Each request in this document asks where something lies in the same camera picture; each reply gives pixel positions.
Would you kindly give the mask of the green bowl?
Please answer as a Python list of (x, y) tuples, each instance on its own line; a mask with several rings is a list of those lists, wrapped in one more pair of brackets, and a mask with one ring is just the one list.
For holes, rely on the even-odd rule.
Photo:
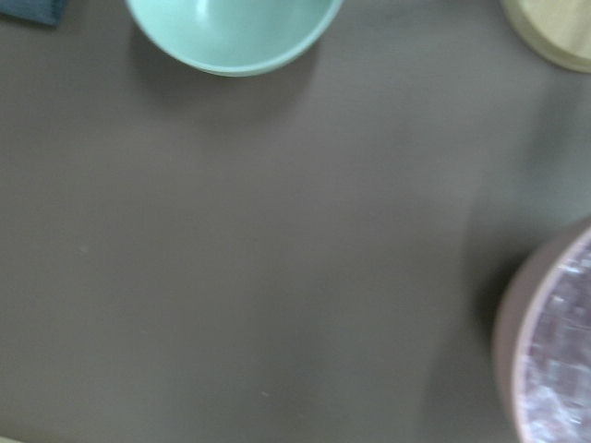
[(330, 27), (341, 1), (127, 1), (145, 36), (175, 60), (222, 77), (286, 66)]

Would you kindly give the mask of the grey folded cloth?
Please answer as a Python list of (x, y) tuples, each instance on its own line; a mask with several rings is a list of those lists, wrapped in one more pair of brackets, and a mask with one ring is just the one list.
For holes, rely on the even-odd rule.
[(65, 0), (0, 0), (2, 15), (56, 27), (63, 16)]

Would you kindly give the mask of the pink bowl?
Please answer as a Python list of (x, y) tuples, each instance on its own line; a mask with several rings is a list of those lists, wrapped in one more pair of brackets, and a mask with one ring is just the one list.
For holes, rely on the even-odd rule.
[(535, 442), (524, 429), (525, 358), (541, 310), (558, 280), (560, 266), (590, 245), (590, 220), (560, 231), (532, 253), (511, 279), (493, 330), (493, 364), (501, 404), (522, 442)]

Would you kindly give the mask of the clear ice cubes pile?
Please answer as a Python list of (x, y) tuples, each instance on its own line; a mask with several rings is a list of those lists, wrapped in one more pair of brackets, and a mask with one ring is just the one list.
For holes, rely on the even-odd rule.
[(590, 440), (590, 245), (560, 266), (525, 358), (525, 425), (535, 442)]

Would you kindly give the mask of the wooden mug tree stand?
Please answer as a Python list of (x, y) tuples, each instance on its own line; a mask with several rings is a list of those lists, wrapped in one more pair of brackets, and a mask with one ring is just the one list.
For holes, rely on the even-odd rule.
[(590, 2), (587, 0), (501, 1), (511, 27), (547, 61), (590, 73)]

